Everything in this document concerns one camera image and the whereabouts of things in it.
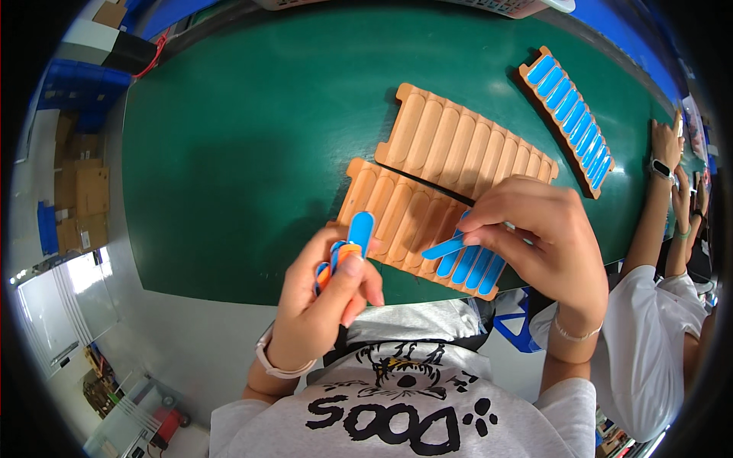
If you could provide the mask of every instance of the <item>gray t-shirt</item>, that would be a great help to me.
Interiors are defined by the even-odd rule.
[[[274,405],[214,410],[210,458],[593,457],[596,395],[563,380],[532,405],[491,382],[488,358],[385,342],[331,364]]]

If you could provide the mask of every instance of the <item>green table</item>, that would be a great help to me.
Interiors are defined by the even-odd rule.
[[[498,122],[559,163],[550,132],[508,74],[546,45],[583,93],[616,169],[584,205],[603,259],[621,259],[641,210],[650,117],[669,116],[630,75],[533,18],[472,8],[321,4],[253,13],[195,44],[128,94],[122,177],[145,289],[276,304],[286,267],[341,206],[354,157],[373,160],[403,81]],[[461,296],[383,267],[387,303]],[[501,289],[523,286],[509,268]]]

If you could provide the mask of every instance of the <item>person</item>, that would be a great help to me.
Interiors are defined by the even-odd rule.
[[[652,120],[652,157],[674,170],[679,186],[651,173],[647,201],[611,290],[598,345],[591,359],[591,381],[603,413],[637,442],[655,439],[677,416],[693,384],[712,335],[685,265],[694,234],[689,219],[688,176],[679,165],[682,139],[677,126]],[[664,279],[655,283],[671,193],[677,220]],[[529,330],[545,347],[555,305],[532,318]]]
[[[465,314],[413,307],[421,320],[398,322],[394,317],[410,307],[380,308],[381,277],[358,254],[343,261],[315,298],[314,269],[346,235],[345,228],[329,227],[288,268],[271,335],[260,339],[242,399],[212,413],[210,456],[592,457],[596,397],[589,359],[608,284],[580,197],[510,177],[457,227],[465,243],[495,251],[560,303],[534,405],[494,385],[485,356],[453,344],[458,340],[420,339],[414,332],[423,327],[449,335],[464,326]],[[362,314],[367,301],[377,307]],[[294,394],[298,377],[334,345],[339,323],[377,341],[309,374],[308,386]]]

